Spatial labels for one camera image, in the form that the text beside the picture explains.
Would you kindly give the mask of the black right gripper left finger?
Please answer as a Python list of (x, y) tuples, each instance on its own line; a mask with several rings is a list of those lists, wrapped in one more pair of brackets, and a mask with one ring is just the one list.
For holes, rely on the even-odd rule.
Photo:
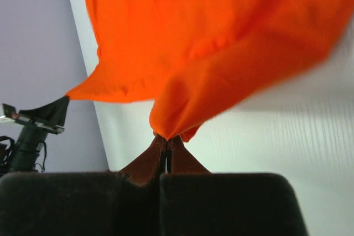
[(158, 184), (166, 141), (112, 172), (1, 178), (2, 235), (158, 235)]

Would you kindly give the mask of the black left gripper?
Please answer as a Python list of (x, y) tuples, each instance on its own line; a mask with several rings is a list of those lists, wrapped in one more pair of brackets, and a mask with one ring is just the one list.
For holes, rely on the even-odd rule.
[[(48, 125), (65, 124), (69, 97), (64, 96), (54, 102), (35, 109), (20, 110), (19, 114)], [(44, 128), (23, 127), (17, 140), (1, 136), (1, 174), (10, 172), (38, 172), (36, 166), (40, 152), (47, 156), (46, 137), (49, 131)]]

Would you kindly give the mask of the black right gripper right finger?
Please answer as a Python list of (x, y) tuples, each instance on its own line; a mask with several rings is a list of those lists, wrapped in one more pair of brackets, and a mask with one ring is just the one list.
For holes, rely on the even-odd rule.
[(212, 174), (180, 138), (166, 144), (161, 235), (307, 235), (295, 192), (272, 173)]

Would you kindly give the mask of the bright orange t shirt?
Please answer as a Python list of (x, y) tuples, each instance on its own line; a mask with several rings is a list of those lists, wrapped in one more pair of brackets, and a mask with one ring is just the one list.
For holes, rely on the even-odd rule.
[(210, 118), (324, 61), (353, 0), (86, 0), (98, 65), (71, 100), (152, 99), (150, 126), (190, 140)]

